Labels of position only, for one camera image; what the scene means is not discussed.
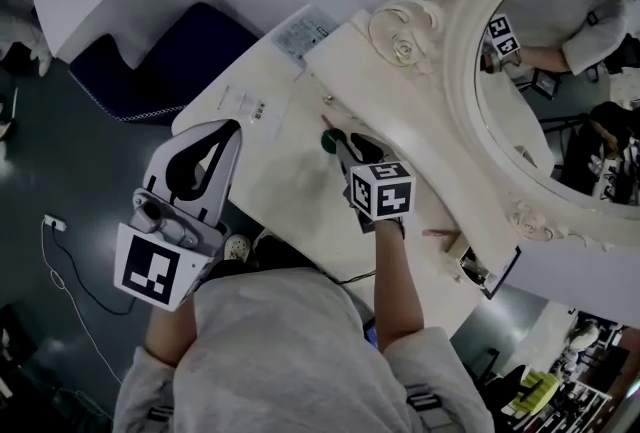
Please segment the oval white ornate mirror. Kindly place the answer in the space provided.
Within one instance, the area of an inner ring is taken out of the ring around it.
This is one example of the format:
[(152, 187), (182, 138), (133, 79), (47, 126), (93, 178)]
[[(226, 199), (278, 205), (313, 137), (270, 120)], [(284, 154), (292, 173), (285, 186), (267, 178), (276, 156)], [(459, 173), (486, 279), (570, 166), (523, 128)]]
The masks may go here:
[(479, 77), (480, 43), (499, 2), (391, 0), (375, 12), (366, 34), (390, 64), (439, 73), (452, 118), (520, 236), (640, 246), (639, 209), (586, 197), (553, 181), (527, 163), (499, 129)]

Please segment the yellow green chair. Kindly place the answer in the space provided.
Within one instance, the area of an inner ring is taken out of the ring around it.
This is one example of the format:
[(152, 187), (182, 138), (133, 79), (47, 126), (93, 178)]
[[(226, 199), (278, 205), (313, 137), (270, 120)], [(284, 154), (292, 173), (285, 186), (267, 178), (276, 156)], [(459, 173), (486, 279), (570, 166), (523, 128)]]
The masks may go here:
[(521, 389), (510, 407), (525, 415), (536, 415), (551, 400), (560, 387), (560, 380), (550, 373), (530, 370), (521, 381)]

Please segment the person's right forearm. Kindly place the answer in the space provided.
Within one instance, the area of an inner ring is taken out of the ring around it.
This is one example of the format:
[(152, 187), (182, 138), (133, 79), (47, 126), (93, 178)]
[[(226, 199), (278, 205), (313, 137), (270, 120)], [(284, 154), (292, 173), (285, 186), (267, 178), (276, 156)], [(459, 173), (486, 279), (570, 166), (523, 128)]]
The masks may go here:
[(375, 224), (375, 251), (374, 314), (383, 353), (395, 341), (422, 330), (424, 316), (398, 222)]

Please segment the white printed paper sheet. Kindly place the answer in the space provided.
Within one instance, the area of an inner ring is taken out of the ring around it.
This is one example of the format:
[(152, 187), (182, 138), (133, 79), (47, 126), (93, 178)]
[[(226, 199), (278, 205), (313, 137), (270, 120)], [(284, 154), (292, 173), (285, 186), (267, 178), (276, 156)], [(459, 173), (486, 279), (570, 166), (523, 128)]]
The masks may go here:
[(306, 5), (273, 30), (271, 42), (301, 69), (306, 55), (338, 27), (338, 23), (314, 5)]

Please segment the person's black trouser legs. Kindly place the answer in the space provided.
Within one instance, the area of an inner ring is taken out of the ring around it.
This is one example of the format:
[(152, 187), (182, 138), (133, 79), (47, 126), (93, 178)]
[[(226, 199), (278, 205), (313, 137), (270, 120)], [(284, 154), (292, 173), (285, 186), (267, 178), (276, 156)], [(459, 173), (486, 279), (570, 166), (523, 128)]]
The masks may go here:
[(249, 262), (221, 261), (218, 262), (207, 275), (206, 280), (284, 269), (312, 269), (319, 268), (293, 247), (284, 241), (273, 237), (265, 237), (258, 247), (253, 249), (256, 266)]

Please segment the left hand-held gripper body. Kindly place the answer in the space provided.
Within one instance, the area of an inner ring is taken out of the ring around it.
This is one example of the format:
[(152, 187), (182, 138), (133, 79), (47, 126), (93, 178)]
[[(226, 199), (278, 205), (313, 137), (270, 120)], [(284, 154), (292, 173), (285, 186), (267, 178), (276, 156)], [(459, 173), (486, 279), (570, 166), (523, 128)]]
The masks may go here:
[(176, 311), (196, 290), (225, 242), (220, 211), (170, 203), (143, 188), (134, 211), (118, 226), (114, 286), (166, 311)]

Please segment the navy blue upholstered chair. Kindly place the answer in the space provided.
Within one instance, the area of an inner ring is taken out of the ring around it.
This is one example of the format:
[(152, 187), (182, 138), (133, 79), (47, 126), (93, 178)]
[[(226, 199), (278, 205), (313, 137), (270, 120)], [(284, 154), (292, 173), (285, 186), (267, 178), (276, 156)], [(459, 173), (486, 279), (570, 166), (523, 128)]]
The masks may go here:
[(211, 82), (256, 42), (241, 24), (205, 3), (191, 6), (135, 67), (115, 38), (96, 39), (69, 72), (110, 117), (169, 125)]

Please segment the black framed picture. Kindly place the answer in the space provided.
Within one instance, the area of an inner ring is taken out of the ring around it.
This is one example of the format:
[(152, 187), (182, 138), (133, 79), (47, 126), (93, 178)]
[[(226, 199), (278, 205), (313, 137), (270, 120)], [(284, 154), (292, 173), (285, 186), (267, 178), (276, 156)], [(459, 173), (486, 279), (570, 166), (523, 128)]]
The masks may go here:
[(506, 277), (509, 275), (514, 265), (518, 261), (521, 255), (521, 249), (519, 246), (515, 247), (514, 255), (509, 263), (497, 273), (489, 272), (484, 282), (484, 290), (483, 294), (488, 299), (491, 300), (500, 287), (504, 284)]

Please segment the white label sheet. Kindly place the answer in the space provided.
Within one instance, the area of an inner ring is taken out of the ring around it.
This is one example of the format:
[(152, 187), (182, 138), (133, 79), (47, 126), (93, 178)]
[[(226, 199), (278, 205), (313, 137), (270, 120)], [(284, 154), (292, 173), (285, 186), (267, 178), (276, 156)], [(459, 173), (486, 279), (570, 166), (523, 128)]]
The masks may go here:
[(246, 136), (274, 140), (281, 129), (289, 99), (279, 94), (228, 85), (216, 107), (220, 118), (235, 119)]

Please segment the person's left forearm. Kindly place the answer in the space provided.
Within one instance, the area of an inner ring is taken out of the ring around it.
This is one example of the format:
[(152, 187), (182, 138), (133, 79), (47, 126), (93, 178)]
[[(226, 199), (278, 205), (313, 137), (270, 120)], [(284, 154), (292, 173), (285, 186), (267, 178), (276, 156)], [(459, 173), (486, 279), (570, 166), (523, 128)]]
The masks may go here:
[(173, 312), (152, 309), (144, 349), (156, 360), (176, 368), (196, 337), (194, 296), (190, 295)]

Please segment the person's grey shirt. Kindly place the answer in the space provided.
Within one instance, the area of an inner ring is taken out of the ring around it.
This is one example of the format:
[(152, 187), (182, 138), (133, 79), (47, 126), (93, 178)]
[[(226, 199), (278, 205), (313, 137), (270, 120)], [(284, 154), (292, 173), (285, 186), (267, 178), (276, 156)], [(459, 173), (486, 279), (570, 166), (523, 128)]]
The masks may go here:
[(195, 294), (176, 367), (135, 351), (114, 433), (494, 433), (445, 331), (378, 350), (347, 293), (309, 269), (237, 275)]

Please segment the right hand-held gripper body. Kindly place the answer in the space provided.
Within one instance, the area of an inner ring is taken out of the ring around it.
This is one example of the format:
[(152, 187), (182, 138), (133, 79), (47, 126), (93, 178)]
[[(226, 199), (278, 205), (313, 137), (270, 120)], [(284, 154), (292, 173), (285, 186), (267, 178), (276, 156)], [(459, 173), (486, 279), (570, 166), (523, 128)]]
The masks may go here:
[(352, 166), (346, 179), (346, 197), (364, 234), (376, 222), (399, 220), (413, 209), (416, 177), (406, 161)]

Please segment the white dressing table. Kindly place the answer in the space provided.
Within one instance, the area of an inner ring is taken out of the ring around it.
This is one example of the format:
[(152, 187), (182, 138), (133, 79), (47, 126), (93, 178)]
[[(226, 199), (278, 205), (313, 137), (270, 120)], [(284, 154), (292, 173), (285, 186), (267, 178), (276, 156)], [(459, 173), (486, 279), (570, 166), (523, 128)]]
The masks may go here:
[(322, 82), (358, 117), (334, 116), (302, 79), (302, 71), (263, 36), (211, 82), (172, 123), (180, 133), (222, 119), (216, 107), (225, 88), (279, 94), (289, 99), (278, 136), (247, 137), (229, 198), (241, 211), (331, 274), (364, 303), (374, 299), (374, 251), (344, 198), (335, 156), (321, 146), (321, 120), (347, 132), (371, 135), (407, 161), (417, 179), (406, 216), (405, 246), (428, 325), (453, 334), (482, 301), (479, 289), (457, 281), (446, 258), (448, 241), (425, 229), (463, 234), (492, 273), (509, 263), (519, 238), (489, 180), (463, 145), (396, 68), (375, 53), (352, 24), (340, 26), (306, 55)]

